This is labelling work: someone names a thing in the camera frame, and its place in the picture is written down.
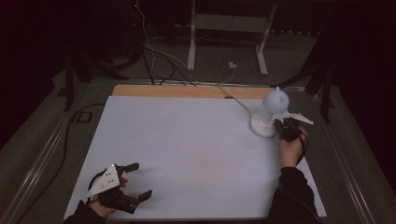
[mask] metal stand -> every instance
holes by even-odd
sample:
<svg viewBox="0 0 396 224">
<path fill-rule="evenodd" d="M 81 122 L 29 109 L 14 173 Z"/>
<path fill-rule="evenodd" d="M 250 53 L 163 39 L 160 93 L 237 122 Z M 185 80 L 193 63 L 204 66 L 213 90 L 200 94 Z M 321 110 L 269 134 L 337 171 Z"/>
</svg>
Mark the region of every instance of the metal stand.
<svg viewBox="0 0 396 224">
<path fill-rule="evenodd" d="M 195 12 L 195 0 L 191 1 L 191 36 L 190 36 L 190 49 L 189 59 L 187 61 L 187 70 L 192 72 L 195 66 L 195 30 L 196 29 L 208 29 L 208 30 L 225 30 L 225 31 L 243 31 L 243 32 L 262 32 L 262 42 L 256 46 L 257 61 L 260 67 L 260 74 L 262 76 L 268 75 L 267 65 L 265 64 L 264 56 L 262 51 L 267 41 L 268 35 L 271 31 L 272 21 L 276 13 L 277 5 L 273 4 L 270 15 L 267 18 L 247 18 L 247 17 L 234 17 L 234 16 L 220 16 L 220 15 L 209 15 L 209 14 L 197 14 Z M 222 22 L 231 21 L 228 27 L 221 27 Z"/>
</svg>

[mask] white lamp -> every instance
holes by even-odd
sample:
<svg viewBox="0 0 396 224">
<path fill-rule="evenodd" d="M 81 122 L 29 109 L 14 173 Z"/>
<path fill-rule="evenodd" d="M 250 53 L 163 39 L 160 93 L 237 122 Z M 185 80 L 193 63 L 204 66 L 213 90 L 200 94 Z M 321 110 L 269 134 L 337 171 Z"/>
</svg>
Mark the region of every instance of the white lamp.
<svg viewBox="0 0 396 224">
<path fill-rule="evenodd" d="M 276 87 L 264 97 L 262 105 L 264 112 L 257 112 L 251 117 L 250 128 L 260 137 L 273 137 L 276 134 L 276 128 L 271 117 L 274 114 L 282 114 L 288 109 L 289 97 Z"/>
</svg>

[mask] gray floor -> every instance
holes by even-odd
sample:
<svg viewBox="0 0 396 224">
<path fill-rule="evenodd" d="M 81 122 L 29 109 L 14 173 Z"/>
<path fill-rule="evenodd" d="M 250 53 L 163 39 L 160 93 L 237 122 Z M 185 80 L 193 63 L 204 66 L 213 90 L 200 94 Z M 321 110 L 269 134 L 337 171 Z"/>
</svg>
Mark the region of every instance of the gray floor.
<svg viewBox="0 0 396 224">
<path fill-rule="evenodd" d="M 152 38 L 150 45 L 154 49 L 176 56 L 186 63 L 188 38 L 179 37 L 174 41 L 167 41 L 160 37 Z M 269 75 L 262 77 L 255 58 L 254 38 L 253 40 L 244 37 L 235 38 L 239 39 L 237 41 L 209 38 L 207 42 L 200 42 L 197 48 L 195 71 L 190 74 L 187 73 L 183 64 L 171 58 L 186 78 L 193 78 L 201 83 L 213 84 L 230 80 L 227 82 L 230 85 L 265 86 L 297 74 L 315 43 L 314 37 L 306 35 L 270 35 L 264 51 Z M 147 57 L 151 63 L 150 52 Z M 233 78 L 231 78 L 233 70 L 228 68 L 228 62 L 237 64 Z M 130 78 L 122 83 L 149 84 L 148 71 L 142 62 L 120 73 Z M 159 77 L 169 76 L 172 73 L 172 67 L 157 56 L 152 73 L 160 82 L 162 78 Z M 85 105 L 105 103 L 115 85 L 121 83 L 98 72 L 95 74 L 91 84 L 78 85 L 77 100 L 72 111 Z M 165 80 L 163 85 L 182 85 L 179 80 L 189 84 L 181 75 L 175 74 L 170 81 Z M 59 130 L 57 128 L 69 116 L 63 112 L 65 99 L 56 95 L 58 90 L 64 87 L 64 73 L 56 76 L 53 81 L 56 86 L 53 93 L 43 101 L 36 112 L 0 151 L 0 174 L 3 177 L 3 184 L 0 186 L 2 215 L 16 196 L 17 189 L 32 167 L 35 158 L 43 148 L 49 147 L 48 143 L 53 144 L 54 151 L 50 155 L 44 172 L 37 180 L 29 202 L 41 192 L 61 162 L 65 133 L 59 132 L 60 138 L 54 139 L 53 136 L 54 130 Z M 316 110 L 317 97 L 299 92 L 298 87 L 303 87 L 306 81 L 307 79 L 304 79 L 293 84 L 295 89 L 289 88 L 290 111 L 302 112 L 316 122 L 316 125 L 308 127 L 311 133 L 311 149 L 306 157 L 328 213 L 328 216 L 323 218 L 324 223 L 371 223 L 370 216 L 368 222 L 361 220 L 364 216 L 359 211 L 364 204 L 359 204 L 361 203 L 359 201 L 355 202 L 356 197 L 350 192 L 358 192 L 362 195 L 364 203 L 368 204 L 369 214 L 373 220 L 376 220 L 376 223 L 396 223 L 395 195 L 380 172 L 361 130 L 348 111 L 339 91 L 336 87 L 332 87 L 334 107 L 330 109 L 331 124 L 325 124 Z M 89 111 L 93 113 L 90 123 L 71 124 L 64 168 L 21 223 L 63 222 L 65 208 L 103 107 L 92 106 Z M 345 161 L 347 167 L 339 161 Z M 345 170 L 349 171 L 352 176 L 342 175 Z"/>
</svg>

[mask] lamp shade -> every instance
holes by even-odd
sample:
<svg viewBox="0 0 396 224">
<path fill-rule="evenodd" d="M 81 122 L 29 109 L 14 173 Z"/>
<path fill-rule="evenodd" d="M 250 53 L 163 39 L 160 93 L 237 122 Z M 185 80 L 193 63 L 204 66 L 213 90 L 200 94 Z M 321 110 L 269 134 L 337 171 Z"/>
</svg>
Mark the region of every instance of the lamp shade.
<svg viewBox="0 0 396 224">
<path fill-rule="evenodd" d="M 281 114 L 288 109 L 289 96 L 281 91 L 279 87 L 276 87 L 273 91 L 268 94 L 262 100 L 264 108 L 273 114 Z"/>
</svg>

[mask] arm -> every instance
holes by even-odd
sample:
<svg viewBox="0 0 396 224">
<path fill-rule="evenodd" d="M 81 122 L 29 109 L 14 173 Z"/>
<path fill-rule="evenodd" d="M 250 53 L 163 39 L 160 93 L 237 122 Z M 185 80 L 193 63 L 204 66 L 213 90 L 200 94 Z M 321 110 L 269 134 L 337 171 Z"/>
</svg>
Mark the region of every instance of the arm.
<svg viewBox="0 0 396 224">
<path fill-rule="evenodd" d="M 120 176 L 120 186 L 125 188 L 127 179 Z M 79 201 L 74 215 L 67 218 L 64 224 L 105 224 L 107 217 L 116 209 L 102 206 L 95 195 L 92 202 L 85 204 Z"/>
<path fill-rule="evenodd" d="M 75 214 L 68 217 L 64 224 L 105 224 L 109 214 L 105 217 L 101 217 L 99 213 L 102 214 L 100 209 L 93 209 L 90 205 L 85 204 L 83 201 L 79 201 Z"/>
<path fill-rule="evenodd" d="M 307 132 L 301 129 L 303 140 Z M 287 142 L 280 139 L 279 159 L 281 176 L 276 189 L 268 223 L 320 223 L 314 204 L 314 193 L 307 185 L 304 174 L 296 168 L 297 160 L 303 151 L 299 139 Z"/>
</svg>

